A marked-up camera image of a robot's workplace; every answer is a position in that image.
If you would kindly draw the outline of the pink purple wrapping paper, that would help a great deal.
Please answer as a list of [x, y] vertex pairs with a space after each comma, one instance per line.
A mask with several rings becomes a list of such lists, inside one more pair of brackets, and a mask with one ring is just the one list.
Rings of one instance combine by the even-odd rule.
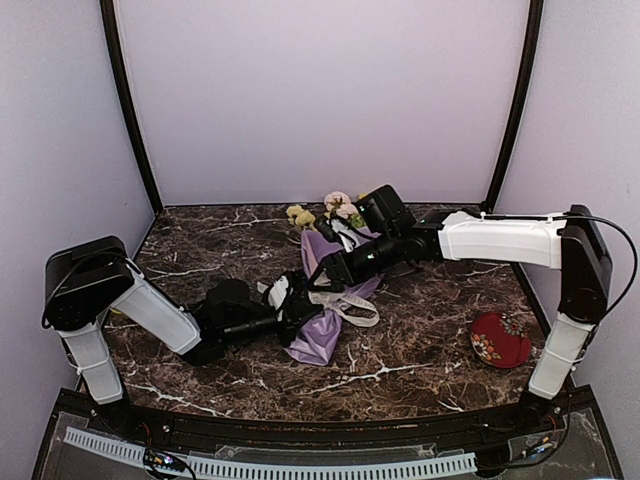
[[[303, 231], [301, 257], [305, 274], [310, 276], [322, 259], [342, 250], [342, 246], [328, 242], [320, 233]], [[361, 328], [379, 323], [379, 312], [369, 298], [380, 283], [381, 278], [374, 276], [354, 287], [346, 287], [341, 293], [313, 292], [312, 298], [322, 310], [299, 330], [295, 340], [285, 348], [286, 353], [302, 363], [328, 365], [344, 322]]]

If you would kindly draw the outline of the pink rose flower stem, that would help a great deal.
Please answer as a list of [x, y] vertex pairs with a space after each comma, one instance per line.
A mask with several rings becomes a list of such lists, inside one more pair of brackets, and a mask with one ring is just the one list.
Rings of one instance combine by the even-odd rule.
[[325, 216], [327, 218], [338, 216], [347, 220], [354, 228], [362, 228], [365, 226], [365, 221], [359, 210], [346, 193], [334, 191], [327, 194], [324, 197], [324, 205], [326, 209]]

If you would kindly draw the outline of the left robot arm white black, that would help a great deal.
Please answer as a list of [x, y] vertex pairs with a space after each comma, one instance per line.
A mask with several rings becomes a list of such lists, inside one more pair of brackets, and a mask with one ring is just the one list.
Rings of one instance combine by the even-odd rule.
[[246, 282], [227, 279], [193, 307], [181, 306], [144, 275], [116, 236], [56, 252], [45, 264], [42, 326], [58, 333], [91, 398], [103, 405], [103, 421], [120, 436], [134, 435], [141, 415], [124, 400], [126, 388], [99, 321], [104, 312], [126, 316], [187, 363], [201, 366], [262, 335], [289, 347], [322, 309], [311, 302], [303, 271], [284, 273], [259, 301], [252, 300]]

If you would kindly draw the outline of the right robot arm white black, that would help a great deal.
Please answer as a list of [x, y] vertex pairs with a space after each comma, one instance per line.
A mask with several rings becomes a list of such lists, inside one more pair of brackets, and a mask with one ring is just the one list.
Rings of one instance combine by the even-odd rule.
[[390, 185], [358, 200], [355, 208], [373, 237], [324, 257], [310, 276], [310, 290], [338, 293], [403, 262], [487, 260], [560, 273], [557, 315], [528, 383], [531, 396], [510, 413], [517, 432], [534, 432], [549, 416], [546, 400], [560, 392], [609, 313], [613, 262], [597, 218], [583, 205], [540, 215], [445, 210], [415, 218]]

